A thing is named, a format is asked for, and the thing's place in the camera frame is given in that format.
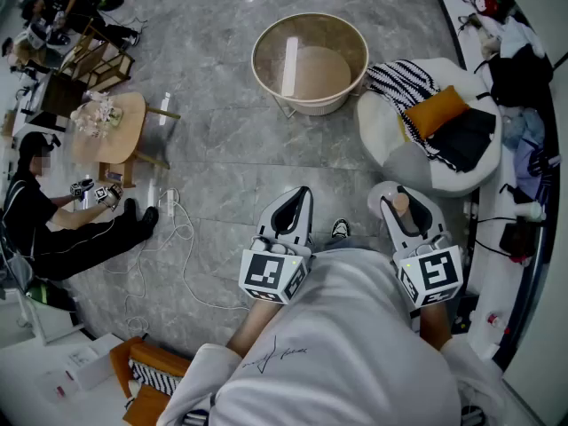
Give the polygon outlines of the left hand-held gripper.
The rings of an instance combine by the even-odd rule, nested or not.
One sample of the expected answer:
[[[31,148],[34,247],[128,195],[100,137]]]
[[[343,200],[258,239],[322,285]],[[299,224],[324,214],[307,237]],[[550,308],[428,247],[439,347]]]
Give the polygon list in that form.
[[[260,235],[241,257],[239,287],[247,295],[275,304],[289,304],[296,296],[312,263],[312,212],[307,186],[285,192],[263,210],[257,225]]]

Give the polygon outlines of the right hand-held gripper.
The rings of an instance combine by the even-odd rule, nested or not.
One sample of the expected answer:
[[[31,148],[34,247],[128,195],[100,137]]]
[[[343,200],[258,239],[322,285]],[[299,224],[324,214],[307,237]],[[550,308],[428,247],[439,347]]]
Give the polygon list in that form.
[[[446,222],[434,201],[402,185],[397,191],[404,195],[382,198],[381,211],[397,251],[398,282],[413,308],[448,301],[463,284],[460,248],[448,234],[440,234]],[[433,238],[410,249],[419,237]]]

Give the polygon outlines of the person's left forearm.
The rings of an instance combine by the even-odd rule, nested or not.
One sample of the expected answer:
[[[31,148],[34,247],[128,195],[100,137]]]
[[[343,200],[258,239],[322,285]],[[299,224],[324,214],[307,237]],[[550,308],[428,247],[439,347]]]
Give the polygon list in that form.
[[[244,358],[281,307],[282,304],[256,300],[226,347]]]

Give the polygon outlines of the round glass-top table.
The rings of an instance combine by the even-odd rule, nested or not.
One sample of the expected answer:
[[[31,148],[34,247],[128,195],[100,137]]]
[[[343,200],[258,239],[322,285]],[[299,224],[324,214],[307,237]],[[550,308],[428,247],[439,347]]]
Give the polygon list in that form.
[[[280,107],[331,114],[360,87],[369,50],[364,36],[334,15],[305,12],[269,26],[256,40],[251,67]]]

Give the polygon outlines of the grey cushion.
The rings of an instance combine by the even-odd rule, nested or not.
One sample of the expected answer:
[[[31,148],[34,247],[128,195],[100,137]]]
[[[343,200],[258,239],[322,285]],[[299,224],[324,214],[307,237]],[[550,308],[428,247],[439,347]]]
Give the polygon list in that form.
[[[389,154],[382,173],[387,179],[416,190],[432,189],[430,159],[412,142],[405,142]]]

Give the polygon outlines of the person's blue jeans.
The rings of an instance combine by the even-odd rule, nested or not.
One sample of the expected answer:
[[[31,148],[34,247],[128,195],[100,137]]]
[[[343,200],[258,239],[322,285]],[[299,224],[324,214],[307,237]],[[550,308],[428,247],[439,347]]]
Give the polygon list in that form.
[[[364,250],[375,250],[372,245],[372,239],[370,237],[363,236],[347,236],[332,237],[327,241],[323,247],[322,251],[329,251],[335,249],[364,249]]]

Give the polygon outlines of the black flat device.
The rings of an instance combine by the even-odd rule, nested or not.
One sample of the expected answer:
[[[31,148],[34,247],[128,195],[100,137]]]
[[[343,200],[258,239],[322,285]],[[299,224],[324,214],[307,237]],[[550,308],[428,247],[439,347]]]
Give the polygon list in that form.
[[[515,222],[505,225],[500,240],[500,248],[511,258],[521,259],[535,253],[536,226],[528,222]]]

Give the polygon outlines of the white cylindrical device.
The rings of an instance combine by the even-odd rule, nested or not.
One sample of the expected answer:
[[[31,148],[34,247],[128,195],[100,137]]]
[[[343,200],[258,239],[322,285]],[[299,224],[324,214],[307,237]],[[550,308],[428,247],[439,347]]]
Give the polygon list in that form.
[[[546,219],[546,211],[537,201],[516,204],[514,214],[529,222],[539,223]]]

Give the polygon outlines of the person's white t-shirt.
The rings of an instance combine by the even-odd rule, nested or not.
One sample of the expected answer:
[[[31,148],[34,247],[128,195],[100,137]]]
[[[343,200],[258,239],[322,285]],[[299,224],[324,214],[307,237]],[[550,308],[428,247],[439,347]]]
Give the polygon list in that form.
[[[502,426],[497,378],[470,346],[411,328],[387,258],[319,253],[242,358],[204,344],[157,426]]]

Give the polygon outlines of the orange cushion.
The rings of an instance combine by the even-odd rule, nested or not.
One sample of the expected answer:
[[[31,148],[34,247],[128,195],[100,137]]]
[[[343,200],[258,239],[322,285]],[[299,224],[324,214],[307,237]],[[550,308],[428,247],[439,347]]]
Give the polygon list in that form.
[[[410,107],[405,116],[418,130],[421,139],[432,136],[443,125],[469,110],[469,105],[456,92],[453,85],[429,99]]]

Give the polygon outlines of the white power strip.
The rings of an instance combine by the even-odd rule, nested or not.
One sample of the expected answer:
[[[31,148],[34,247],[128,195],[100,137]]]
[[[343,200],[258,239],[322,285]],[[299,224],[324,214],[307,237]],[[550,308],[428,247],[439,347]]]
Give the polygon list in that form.
[[[158,206],[161,206],[163,202],[165,203],[168,217],[174,217],[175,208],[178,204],[178,190],[169,188],[163,192],[158,199]]]

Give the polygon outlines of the black white striped blanket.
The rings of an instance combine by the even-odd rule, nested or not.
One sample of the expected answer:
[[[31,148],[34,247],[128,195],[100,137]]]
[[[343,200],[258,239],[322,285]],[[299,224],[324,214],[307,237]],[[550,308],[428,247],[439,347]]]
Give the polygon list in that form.
[[[367,68],[367,74],[367,88],[382,95],[395,108],[403,123],[403,133],[409,140],[418,145],[431,161],[443,162],[450,170],[457,171],[453,163],[419,134],[416,125],[405,114],[406,110],[441,92],[436,81],[406,59],[374,64]]]

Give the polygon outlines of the pale flower bouquet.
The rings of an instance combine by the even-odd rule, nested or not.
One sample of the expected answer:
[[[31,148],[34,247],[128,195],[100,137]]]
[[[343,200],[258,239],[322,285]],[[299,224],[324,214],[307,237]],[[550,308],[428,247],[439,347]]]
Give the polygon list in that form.
[[[89,100],[70,115],[70,121],[86,136],[105,138],[122,120],[123,110],[107,92],[88,91]]]

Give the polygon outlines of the white cardboard box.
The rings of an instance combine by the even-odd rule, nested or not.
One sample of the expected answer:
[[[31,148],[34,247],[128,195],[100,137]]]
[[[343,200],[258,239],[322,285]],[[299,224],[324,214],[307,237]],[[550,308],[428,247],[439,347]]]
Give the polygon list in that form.
[[[63,358],[67,371],[82,391],[91,390],[114,373],[110,351],[121,343],[121,338],[106,334]]]

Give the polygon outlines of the green black bag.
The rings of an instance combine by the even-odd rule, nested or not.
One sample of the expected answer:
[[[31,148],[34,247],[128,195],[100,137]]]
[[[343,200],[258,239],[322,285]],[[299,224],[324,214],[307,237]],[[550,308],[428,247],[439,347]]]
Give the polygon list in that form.
[[[34,301],[67,312],[75,312],[73,298],[64,288],[59,288],[46,280],[34,279],[26,295]]]

